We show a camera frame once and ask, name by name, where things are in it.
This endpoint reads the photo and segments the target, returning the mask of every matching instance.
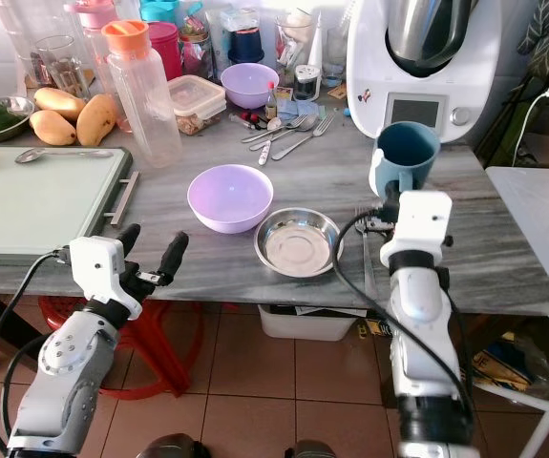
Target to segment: metal bowl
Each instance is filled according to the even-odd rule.
[[[305,279],[332,267],[331,253],[340,229],[322,213],[285,208],[268,216],[255,231],[255,251],[276,272]],[[338,257],[344,244],[340,245]]]
[[[4,131],[0,131],[0,141],[5,141],[20,135],[28,128],[28,120],[30,119],[30,115],[36,111],[36,106],[30,99],[17,95],[0,97],[0,102],[2,102],[14,115],[24,116],[24,118],[14,126],[10,126]]]

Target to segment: orange bottle cap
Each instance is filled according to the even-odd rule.
[[[102,28],[113,52],[135,52],[149,46],[149,25],[142,21],[113,21]]]

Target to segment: cutting board handle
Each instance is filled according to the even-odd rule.
[[[113,227],[119,226],[119,224],[123,220],[123,217],[125,216],[125,211],[128,208],[128,202],[130,201],[130,198],[132,197],[132,194],[136,189],[139,175],[140,175],[140,172],[135,171],[130,175],[128,179],[121,179],[119,181],[122,184],[126,184],[125,190],[123,191],[123,195],[119,200],[119,205],[114,210],[114,212],[104,214],[105,218],[111,218],[111,225]]]

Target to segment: purple bowl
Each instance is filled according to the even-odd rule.
[[[202,172],[187,190],[187,201],[196,217],[223,234],[238,234],[259,224],[273,196],[272,182],[265,174],[238,164]]]
[[[227,98],[246,110],[252,110],[267,102],[267,83],[278,86],[278,74],[262,64],[236,64],[221,73],[221,84]]]

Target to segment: kitchen counter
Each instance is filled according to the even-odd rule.
[[[158,289],[155,298],[363,307],[333,272],[307,280],[282,276],[259,261],[253,231],[222,235],[194,217],[186,192],[196,175],[225,163],[258,167],[259,152],[249,152],[240,143],[248,135],[246,129],[225,116],[220,124],[198,135],[183,135],[183,156],[175,166],[142,174],[124,220],[142,226],[128,259],[139,262],[143,270],[157,268],[174,233],[184,230],[190,242],[182,266],[174,283]],[[288,135],[275,142],[272,153],[301,135]],[[41,143],[26,133],[5,144]],[[339,113],[325,135],[279,162],[267,162],[263,170],[274,185],[271,210],[311,208],[342,227],[354,215],[356,205],[377,202],[367,178],[372,144],[350,118]],[[119,130],[111,133],[104,145],[124,146],[130,151],[137,147],[131,135]],[[454,247],[444,249],[443,265],[451,269],[451,294],[459,309],[549,315],[549,279],[472,151],[465,146],[444,147],[426,189],[445,191],[453,199],[449,233],[454,236]],[[107,227],[102,235],[112,237],[115,233]],[[389,295],[389,275],[377,261],[381,239],[370,237],[379,299],[384,302]],[[353,231],[345,239],[342,266],[359,285],[363,284],[362,257],[361,238]],[[0,266],[0,293],[14,291],[26,269]],[[27,294],[79,296],[81,291],[68,267],[51,262],[41,267]]]

